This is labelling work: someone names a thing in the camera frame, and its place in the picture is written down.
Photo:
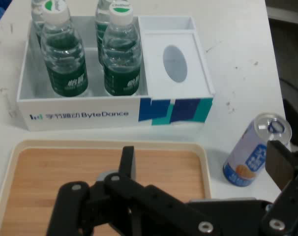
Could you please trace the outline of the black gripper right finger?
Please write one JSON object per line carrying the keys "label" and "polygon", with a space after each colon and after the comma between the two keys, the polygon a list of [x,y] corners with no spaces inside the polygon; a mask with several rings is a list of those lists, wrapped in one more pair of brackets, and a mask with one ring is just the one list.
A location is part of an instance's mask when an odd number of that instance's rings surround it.
{"label": "black gripper right finger", "polygon": [[264,236],[298,236],[298,157],[280,141],[267,144],[266,172],[281,190],[262,217]]}

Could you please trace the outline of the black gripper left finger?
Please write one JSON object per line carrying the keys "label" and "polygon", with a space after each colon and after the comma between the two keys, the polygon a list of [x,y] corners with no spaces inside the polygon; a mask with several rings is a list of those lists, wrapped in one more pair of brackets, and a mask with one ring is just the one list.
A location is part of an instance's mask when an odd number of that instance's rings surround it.
{"label": "black gripper left finger", "polygon": [[135,151],[122,150],[119,169],[88,185],[59,189],[47,229],[49,236],[90,236],[108,224],[122,236],[220,236],[218,223],[154,185],[133,179]]}

